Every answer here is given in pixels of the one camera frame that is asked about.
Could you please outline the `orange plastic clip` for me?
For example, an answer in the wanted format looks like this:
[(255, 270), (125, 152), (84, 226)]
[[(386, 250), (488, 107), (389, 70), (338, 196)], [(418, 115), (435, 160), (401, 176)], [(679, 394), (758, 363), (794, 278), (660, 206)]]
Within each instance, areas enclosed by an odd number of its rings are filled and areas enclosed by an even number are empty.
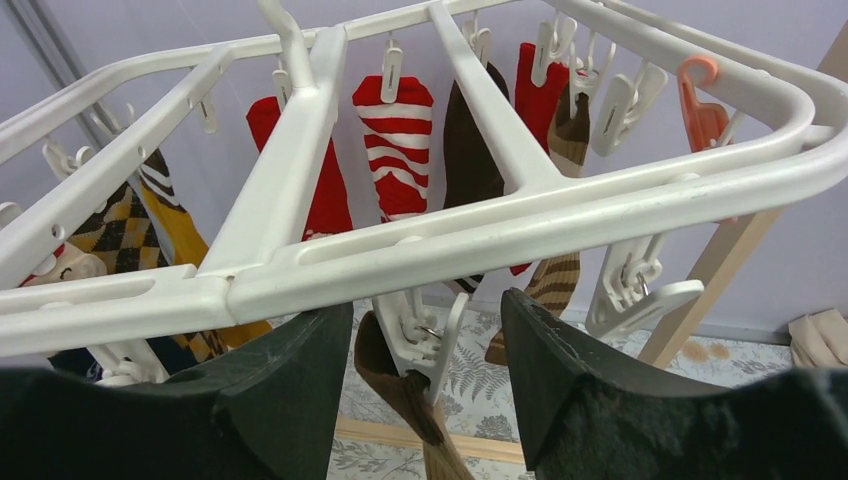
[(681, 114), (692, 153), (715, 146), (729, 124), (730, 118), (724, 106), (701, 102), (696, 92), (698, 87), (713, 84), (719, 74), (717, 61), (707, 55), (689, 56), (677, 69)]

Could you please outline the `floral table mat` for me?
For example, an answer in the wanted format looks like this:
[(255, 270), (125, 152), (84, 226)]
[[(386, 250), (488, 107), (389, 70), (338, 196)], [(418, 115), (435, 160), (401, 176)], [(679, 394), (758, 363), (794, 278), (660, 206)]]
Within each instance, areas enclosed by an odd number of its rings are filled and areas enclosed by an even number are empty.
[[(441, 395), (448, 430), (470, 436), (518, 443), (519, 433), (506, 368), (484, 359), (490, 338), (501, 325), (495, 307), (470, 308), (454, 351)], [(735, 387), (790, 368), (790, 350), (738, 340), (691, 337), (668, 371), (698, 381)], [(404, 421), (362, 380), (349, 361), (339, 406), (340, 415), (358, 421), (403, 426)], [(386, 440), (337, 436), (327, 476), (330, 479), (423, 479), (421, 446), (393, 446)]]

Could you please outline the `white plastic sock hanger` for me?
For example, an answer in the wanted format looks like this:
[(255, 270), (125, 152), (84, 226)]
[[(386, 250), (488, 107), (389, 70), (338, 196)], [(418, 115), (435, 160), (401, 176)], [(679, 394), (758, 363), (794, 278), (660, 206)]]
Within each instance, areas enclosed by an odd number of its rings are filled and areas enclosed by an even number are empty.
[[(634, 80), (610, 80), (597, 153), (643, 121), (670, 76), (686, 128), (702, 92), (768, 128), (744, 141), (711, 130), (680, 156), (586, 177), (553, 115), (585, 114), (602, 71), (543, 47), (536, 86), (522, 45), (509, 88), (482, 61), (487, 34), (455, 21), (482, 7), (428, 1), (303, 30), (264, 1), (271, 35), (121, 60), (5, 121), (9, 160), (119, 86), (183, 74), (2, 228), (2, 356), (82, 349), (156, 374), (154, 339), (218, 331), (237, 344), (273, 318), (372, 297), (403, 362), (441, 371), (449, 352), (414, 318), (410, 288), (446, 281), (464, 304), (488, 272), (783, 207), (847, 175), (843, 81), (622, 2), (559, 1), (564, 27), (643, 61)], [(249, 112), (259, 155), (203, 241), (159, 147), (191, 114), (212, 116), (227, 69), (258, 57), (275, 59), (277, 88)]]

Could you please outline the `beige crumpled cloth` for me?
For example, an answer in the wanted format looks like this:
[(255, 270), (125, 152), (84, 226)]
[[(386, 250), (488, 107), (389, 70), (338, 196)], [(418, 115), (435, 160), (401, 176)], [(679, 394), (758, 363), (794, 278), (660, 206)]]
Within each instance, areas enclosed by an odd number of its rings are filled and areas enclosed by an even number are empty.
[(788, 331), (796, 367), (847, 368), (847, 320), (837, 309), (799, 317)]

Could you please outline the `red white striped sock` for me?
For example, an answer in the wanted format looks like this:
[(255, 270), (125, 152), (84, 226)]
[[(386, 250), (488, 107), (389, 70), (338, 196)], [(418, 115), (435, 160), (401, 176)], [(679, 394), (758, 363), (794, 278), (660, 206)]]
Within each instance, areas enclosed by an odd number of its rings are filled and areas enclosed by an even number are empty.
[(381, 100), (382, 78), (365, 77), (352, 94), (383, 223), (428, 207), (434, 99), (419, 79), (399, 79), (394, 102)]

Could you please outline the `mustard brown cuffed sock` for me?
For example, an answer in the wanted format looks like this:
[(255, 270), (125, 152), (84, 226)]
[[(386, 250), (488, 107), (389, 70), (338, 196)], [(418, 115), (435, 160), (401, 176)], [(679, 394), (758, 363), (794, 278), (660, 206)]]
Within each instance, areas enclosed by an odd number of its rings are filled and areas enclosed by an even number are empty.
[[(208, 245), (199, 234), (188, 211), (178, 201), (170, 172), (161, 151), (156, 149), (139, 167), (142, 198), (164, 227), (174, 248), (174, 263), (199, 267), (208, 253)], [(267, 320), (245, 325), (202, 331), (210, 342), (202, 351), (219, 355), (238, 348), (272, 330)]]

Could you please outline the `red bear sock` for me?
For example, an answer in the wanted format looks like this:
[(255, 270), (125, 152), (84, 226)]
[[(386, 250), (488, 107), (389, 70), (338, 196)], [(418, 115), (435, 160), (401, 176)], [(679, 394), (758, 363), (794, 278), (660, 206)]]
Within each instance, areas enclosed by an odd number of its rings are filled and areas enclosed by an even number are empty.
[(525, 126), (545, 153), (548, 153), (548, 128), (556, 112), (560, 94), (568, 84), (569, 70), (561, 63), (551, 63), (548, 66), (545, 83), (537, 87), (531, 79), (535, 53), (534, 44), (529, 42), (520, 44), (514, 107)]

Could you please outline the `wooden hanger stand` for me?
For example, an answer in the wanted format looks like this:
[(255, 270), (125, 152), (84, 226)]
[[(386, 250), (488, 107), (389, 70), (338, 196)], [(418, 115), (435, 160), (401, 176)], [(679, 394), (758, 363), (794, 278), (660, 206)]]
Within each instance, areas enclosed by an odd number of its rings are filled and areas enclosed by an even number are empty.
[[(582, 163), (587, 148), (593, 148), (603, 155), (611, 152), (612, 149), (603, 144), (611, 138), (609, 134), (602, 131), (596, 131), (594, 134), (588, 132), (589, 117), (586, 108), (578, 107), (572, 113), (565, 112), (564, 108), (563, 102), (557, 104), (548, 129), (547, 141), (553, 159), (566, 159), (570, 166), (577, 167)], [(730, 121), (725, 132), (711, 148), (728, 145), (734, 129), (743, 117), (741, 112), (728, 116)], [(699, 282), (702, 291), (696, 299), (685, 303), (681, 308), (658, 317), (659, 324), (640, 352), (640, 360), (656, 367), (666, 367), (670, 364), (673, 355), (681, 351), (686, 343), (684, 336), (693, 333), (696, 325), (736, 275), (740, 264), (759, 244), (778, 214), (778, 210), (773, 209), (746, 216), (742, 220), (732, 218), (721, 221), (689, 274), (691, 280)], [(586, 320), (590, 331), (603, 332), (606, 336), (621, 335), (624, 328), (636, 328), (636, 310), (643, 307), (646, 301), (646, 298), (641, 296), (638, 302), (626, 305), (624, 310), (619, 312), (622, 324), (613, 323), (612, 319), (617, 314), (612, 304), (613, 292), (621, 287), (633, 289), (636, 279), (627, 266), (620, 269), (623, 275), (621, 279), (611, 279), (613, 252), (612, 248), (607, 250), (608, 255), (605, 257)], [(525, 292), (552, 314), (559, 315), (569, 305), (579, 275), (580, 256), (577, 253), (544, 259), (538, 263)], [(350, 439), (386, 440), (393, 446), (402, 447), (411, 447), (417, 439), (417, 435), (409, 426), (369, 423), (347, 417), (340, 417), (337, 431)], [(505, 461), (511, 449), (506, 442), (474, 440), (463, 436), (450, 437), (460, 456), (478, 455)]]

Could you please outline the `dark brown sock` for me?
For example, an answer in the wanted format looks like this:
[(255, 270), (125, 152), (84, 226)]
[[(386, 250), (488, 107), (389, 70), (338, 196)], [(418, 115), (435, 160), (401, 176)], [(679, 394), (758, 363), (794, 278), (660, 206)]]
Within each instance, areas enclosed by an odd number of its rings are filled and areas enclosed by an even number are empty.
[(504, 180), (457, 81), (448, 98), (443, 128), (444, 209), (503, 195)]

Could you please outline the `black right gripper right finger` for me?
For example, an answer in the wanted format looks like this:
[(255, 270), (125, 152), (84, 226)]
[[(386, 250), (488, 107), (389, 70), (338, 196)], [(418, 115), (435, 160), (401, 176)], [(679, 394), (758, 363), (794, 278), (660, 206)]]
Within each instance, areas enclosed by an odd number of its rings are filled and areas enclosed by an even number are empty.
[(735, 388), (643, 363), (517, 289), (501, 319), (526, 467), (539, 479), (843, 479), (847, 373)]

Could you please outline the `tan plain sock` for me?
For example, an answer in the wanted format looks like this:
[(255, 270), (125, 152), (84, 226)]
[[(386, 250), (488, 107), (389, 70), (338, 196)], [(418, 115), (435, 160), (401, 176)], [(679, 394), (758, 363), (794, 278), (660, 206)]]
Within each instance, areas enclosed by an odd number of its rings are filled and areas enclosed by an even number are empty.
[(421, 440), (428, 479), (473, 479), (448, 434), (442, 407), (433, 406), (425, 399), (430, 380), (417, 371), (398, 372), (372, 310), (365, 313), (357, 330), (354, 366), (369, 387)]

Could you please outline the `red hanging sock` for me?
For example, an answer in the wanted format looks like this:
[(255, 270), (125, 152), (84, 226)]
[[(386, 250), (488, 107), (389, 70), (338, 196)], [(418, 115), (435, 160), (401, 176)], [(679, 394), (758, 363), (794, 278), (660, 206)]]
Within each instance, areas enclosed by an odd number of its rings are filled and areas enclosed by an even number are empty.
[[(246, 113), (246, 121), (259, 152), (262, 152), (281, 115), (274, 96), (255, 101)], [(309, 214), (305, 223), (303, 241), (344, 233), (353, 229), (348, 195), (340, 170), (333, 140), (324, 155), (323, 165), (316, 184)]]

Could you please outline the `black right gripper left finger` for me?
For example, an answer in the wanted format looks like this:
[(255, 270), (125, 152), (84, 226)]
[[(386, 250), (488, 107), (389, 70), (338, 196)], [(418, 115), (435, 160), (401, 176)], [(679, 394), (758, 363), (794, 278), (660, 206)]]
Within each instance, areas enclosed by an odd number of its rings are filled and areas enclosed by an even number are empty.
[(303, 312), (166, 382), (103, 387), (1, 373), (5, 479), (322, 479), (352, 333), (349, 303)]

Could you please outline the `dark argyle sock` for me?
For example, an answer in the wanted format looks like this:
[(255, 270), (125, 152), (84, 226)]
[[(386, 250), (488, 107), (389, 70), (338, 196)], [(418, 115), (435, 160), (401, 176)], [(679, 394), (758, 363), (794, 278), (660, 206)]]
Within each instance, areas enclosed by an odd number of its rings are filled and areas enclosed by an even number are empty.
[[(89, 216), (69, 242), (102, 260), (108, 274), (168, 265), (148, 212), (127, 183), (107, 199), (100, 211)], [(210, 330), (150, 338), (147, 343), (170, 373), (228, 352), (218, 333)]]

